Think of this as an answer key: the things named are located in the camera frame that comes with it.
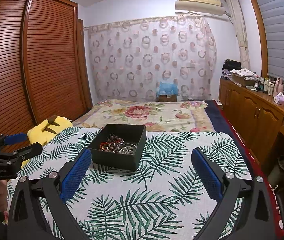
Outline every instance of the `blue gripper pad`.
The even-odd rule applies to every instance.
[[[65,203],[68,199],[73,198],[86,171],[91,165],[91,160],[91,151],[86,149],[62,181],[60,199],[63,203]]]
[[[21,133],[6,136],[4,139],[4,144],[13,145],[16,143],[24,142],[27,139],[28,139],[27,135],[21,132]]]
[[[192,151],[191,159],[193,167],[199,175],[209,197],[219,203],[223,198],[220,180],[197,149]]]

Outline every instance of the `curtain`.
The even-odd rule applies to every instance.
[[[160,82],[185,100],[210,99],[216,44],[202,16],[158,17],[89,27],[100,100],[155,101]]]
[[[244,19],[239,1],[226,0],[226,2],[227,5],[229,6],[232,16],[230,20],[236,28],[236,35],[240,48],[241,66],[242,68],[250,70],[247,32],[246,32],[246,27],[244,25]]]

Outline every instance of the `white wall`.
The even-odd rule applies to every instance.
[[[261,75],[261,45],[255,11],[251,0],[239,0],[239,4],[247,31],[251,71]]]
[[[146,17],[173,16],[175,15],[174,3],[176,0],[104,0],[89,7],[79,7],[79,15],[83,17],[84,26],[93,26],[116,21],[139,19]],[[217,46],[217,64],[211,81],[211,93],[213,99],[218,98],[219,78],[225,59],[240,61],[239,46],[235,34],[234,26],[228,17],[206,17]],[[95,104],[97,96],[88,58],[88,35],[84,36],[87,67],[89,74],[90,90],[92,100]]]

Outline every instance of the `window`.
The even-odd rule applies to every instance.
[[[251,1],[260,32],[262,73],[284,80],[284,0]]]

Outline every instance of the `wardrobe door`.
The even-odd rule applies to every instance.
[[[56,0],[29,4],[24,57],[37,122],[52,115],[75,120],[86,110],[77,56],[77,8]]]
[[[0,0],[0,133],[4,134],[27,132],[34,126],[20,64],[25,5],[26,0]]]

